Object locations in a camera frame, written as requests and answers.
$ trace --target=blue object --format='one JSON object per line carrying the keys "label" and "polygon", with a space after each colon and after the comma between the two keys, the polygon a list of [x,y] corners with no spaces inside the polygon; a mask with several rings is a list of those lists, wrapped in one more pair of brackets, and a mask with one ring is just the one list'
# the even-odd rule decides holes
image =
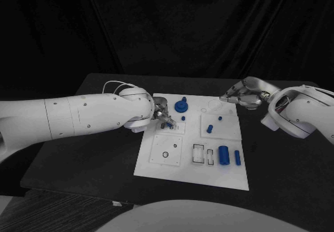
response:
{"label": "blue object", "polygon": [[186,97],[184,97],[184,99],[179,102],[176,102],[175,109],[179,113],[185,113],[189,110]]}
{"label": "blue object", "polygon": [[227,146],[220,147],[220,163],[222,165],[231,164],[230,148]]}
{"label": "blue object", "polygon": [[238,150],[235,151],[235,163],[237,163],[238,166],[243,165],[241,154],[240,154],[240,151],[238,151]]}
{"label": "blue object", "polygon": [[208,127],[208,133],[209,134],[212,133],[212,128],[214,128],[214,125],[209,125],[209,127]]}

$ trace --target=white platform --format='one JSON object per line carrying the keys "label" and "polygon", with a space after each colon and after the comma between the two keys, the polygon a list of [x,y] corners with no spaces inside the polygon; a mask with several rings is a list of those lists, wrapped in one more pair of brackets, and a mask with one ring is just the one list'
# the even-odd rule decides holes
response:
{"label": "white platform", "polygon": [[[173,129],[162,129],[162,121],[152,121],[143,135],[135,175],[250,190],[235,104],[220,101],[218,97],[175,94],[155,96],[168,99],[169,114],[178,125]],[[184,97],[188,98],[189,110],[179,113],[175,104]],[[212,134],[207,132],[208,125],[214,125]],[[205,146],[204,164],[194,162],[195,144]],[[218,148],[224,145],[230,147],[230,165],[220,164]],[[214,165],[209,165],[208,150],[214,150]],[[235,150],[241,153],[241,166],[235,163]]]}

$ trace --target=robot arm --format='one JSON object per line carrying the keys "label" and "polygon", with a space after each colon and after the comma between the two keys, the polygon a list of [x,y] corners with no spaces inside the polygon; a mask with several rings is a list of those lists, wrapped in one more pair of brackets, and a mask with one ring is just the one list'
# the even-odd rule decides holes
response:
{"label": "robot arm", "polygon": [[100,133],[123,125],[142,132],[152,119],[175,124],[168,100],[152,97],[139,87],[124,89],[120,95],[0,101],[0,162],[17,151],[48,140]]}
{"label": "robot arm", "polygon": [[334,144],[334,98],[333,92],[310,86],[281,90],[257,77],[245,78],[221,97],[221,100],[240,103],[257,109],[263,102],[270,103],[268,114],[263,119],[273,130],[281,128],[297,138],[306,138],[316,129]]}

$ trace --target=black backdrop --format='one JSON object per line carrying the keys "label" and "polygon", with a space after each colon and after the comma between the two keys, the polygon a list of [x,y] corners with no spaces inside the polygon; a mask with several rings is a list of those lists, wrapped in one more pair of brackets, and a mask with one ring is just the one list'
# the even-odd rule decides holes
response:
{"label": "black backdrop", "polygon": [[[91,72],[254,75],[322,87],[334,77],[333,1],[8,2],[0,101],[73,95]],[[0,194],[24,195],[19,182],[41,146],[0,166]]]}

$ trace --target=table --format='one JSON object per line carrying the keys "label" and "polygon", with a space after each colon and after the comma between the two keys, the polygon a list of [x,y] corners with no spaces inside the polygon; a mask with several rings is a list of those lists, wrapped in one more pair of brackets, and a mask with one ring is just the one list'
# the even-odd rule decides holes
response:
{"label": "table", "polygon": [[[237,79],[119,74],[89,75],[77,95],[103,92],[109,80],[143,87],[152,94],[222,96]],[[312,82],[270,81],[281,88]],[[114,92],[117,84],[107,84]],[[142,133],[124,127],[45,142],[21,185],[135,204],[202,200],[267,214],[310,231],[332,226],[334,209],[334,147],[316,131],[309,138],[271,131],[261,119],[267,106],[238,106],[250,191],[135,176]]]}

